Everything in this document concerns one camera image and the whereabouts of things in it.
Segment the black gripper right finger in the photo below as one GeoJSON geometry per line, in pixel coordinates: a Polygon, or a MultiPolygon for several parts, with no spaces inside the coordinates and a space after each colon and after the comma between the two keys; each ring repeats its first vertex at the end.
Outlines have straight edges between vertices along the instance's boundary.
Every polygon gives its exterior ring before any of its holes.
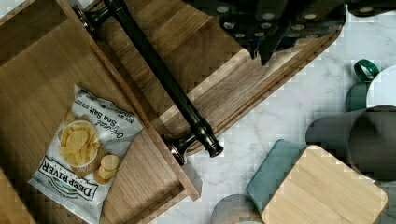
{"type": "Polygon", "coordinates": [[[317,38],[341,30],[346,22],[344,0],[269,0],[283,7],[276,20],[275,30],[260,42],[261,64],[265,65],[279,48],[284,37],[292,39],[317,38]]]}

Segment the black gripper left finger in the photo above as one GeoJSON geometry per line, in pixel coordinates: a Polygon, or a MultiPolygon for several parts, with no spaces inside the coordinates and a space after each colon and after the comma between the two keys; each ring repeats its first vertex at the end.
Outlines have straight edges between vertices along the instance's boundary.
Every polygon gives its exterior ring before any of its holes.
{"type": "Polygon", "coordinates": [[[219,24],[252,59],[269,60],[282,36],[282,0],[223,0],[219,24]]]}

